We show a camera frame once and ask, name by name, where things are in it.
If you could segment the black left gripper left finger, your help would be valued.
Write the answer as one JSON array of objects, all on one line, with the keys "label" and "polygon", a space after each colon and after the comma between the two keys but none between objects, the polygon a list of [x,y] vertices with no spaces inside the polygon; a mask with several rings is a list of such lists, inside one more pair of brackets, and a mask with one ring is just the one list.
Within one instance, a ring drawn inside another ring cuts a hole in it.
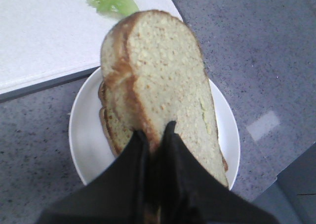
[{"label": "black left gripper left finger", "polygon": [[121,155],[94,181],[47,207],[39,224],[143,224],[149,144],[134,132]]}]

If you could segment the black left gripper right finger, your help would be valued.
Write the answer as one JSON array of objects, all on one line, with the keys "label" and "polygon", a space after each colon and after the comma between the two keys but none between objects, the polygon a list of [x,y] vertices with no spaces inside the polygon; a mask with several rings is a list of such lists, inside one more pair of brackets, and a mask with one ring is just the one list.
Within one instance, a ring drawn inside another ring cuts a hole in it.
[{"label": "black left gripper right finger", "polygon": [[161,223],[278,223],[211,176],[175,133],[175,125],[175,121],[167,124],[161,145]]}]

